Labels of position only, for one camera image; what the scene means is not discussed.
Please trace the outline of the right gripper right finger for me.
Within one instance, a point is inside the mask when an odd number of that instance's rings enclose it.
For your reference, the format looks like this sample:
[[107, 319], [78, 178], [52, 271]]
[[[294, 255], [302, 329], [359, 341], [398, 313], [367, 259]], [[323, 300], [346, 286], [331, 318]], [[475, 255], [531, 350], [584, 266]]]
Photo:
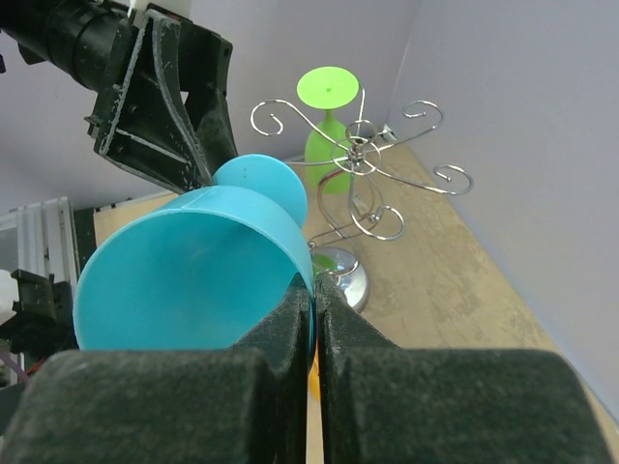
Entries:
[[575, 371], [538, 349], [406, 349], [316, 281], [329, 463], [609, 463]]

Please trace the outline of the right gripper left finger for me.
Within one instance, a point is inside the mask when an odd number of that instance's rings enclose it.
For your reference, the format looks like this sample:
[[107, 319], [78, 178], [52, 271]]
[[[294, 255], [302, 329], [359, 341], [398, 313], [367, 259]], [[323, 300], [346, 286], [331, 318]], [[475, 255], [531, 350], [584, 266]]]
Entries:
[[215, 351], [67, 351], [25, 389], [5, 463], [302, 463], [310, 293]]

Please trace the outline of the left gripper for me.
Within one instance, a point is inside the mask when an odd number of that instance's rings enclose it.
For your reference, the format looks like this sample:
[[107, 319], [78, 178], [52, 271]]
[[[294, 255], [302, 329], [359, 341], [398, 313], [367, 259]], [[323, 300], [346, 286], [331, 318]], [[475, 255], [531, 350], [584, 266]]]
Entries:
[[233, 46], [159, 7], [121, 21], [88, 117], [95, 152], [182, 193], [238, 156], [227, 104]]

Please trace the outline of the orange wine glass front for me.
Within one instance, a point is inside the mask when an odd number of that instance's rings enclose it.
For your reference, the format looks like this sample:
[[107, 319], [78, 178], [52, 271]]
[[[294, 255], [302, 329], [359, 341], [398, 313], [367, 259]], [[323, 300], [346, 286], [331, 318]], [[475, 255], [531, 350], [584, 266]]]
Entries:
[[308, 390], [314, 400], [316, 400], [317, 402], [321, 401], [318, 343], [315, 343], [312, 365], [309, 371]]

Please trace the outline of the green plastic wine glass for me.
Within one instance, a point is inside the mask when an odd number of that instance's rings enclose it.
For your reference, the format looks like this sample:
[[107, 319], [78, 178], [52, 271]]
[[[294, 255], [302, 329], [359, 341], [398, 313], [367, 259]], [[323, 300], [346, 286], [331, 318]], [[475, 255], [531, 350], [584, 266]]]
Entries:
[[[320, 67], [306, 72], [297, 83], [297, 95], [307, 106], [324, 110], [323, 119], [317, 127], [334, 141], [349, 146], [345, 139], [345, 126], [335, 116], [334, 111], [349, 105], [359, 93], [359, 81], [350, 71], [340, 67]], [[306, 179], [313, 188], [318, 188], [323, 177], [337, 168], [331, 155], [343, 157], [345, 151], [320, 133], [312, 130], [306, 142], [304, 161], [329, 161], [329, 164], [306, 168]]]

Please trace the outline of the blue plastic wine glass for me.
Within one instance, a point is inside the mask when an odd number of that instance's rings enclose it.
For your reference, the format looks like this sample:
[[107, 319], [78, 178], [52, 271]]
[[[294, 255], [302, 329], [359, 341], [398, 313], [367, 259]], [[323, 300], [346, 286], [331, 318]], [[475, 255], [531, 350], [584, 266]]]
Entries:
[[305, 187], [284, 162], [232, 159], [214, 183], [108, 237], [78, 281], [83, 350], [213, 350], [240, 340], [295, 277], [314, 287]]

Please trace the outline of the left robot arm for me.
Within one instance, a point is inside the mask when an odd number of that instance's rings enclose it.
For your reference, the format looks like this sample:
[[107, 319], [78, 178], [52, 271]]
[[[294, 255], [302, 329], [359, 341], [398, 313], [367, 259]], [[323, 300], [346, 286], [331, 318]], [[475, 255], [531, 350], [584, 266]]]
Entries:
[[4, 1], [1, 30], [29, 64], [48, 62], [97, 93], [94, 150], [177, 193], [211, 186], [237, 157], [227, 106], [233, 46], [153, 2]]

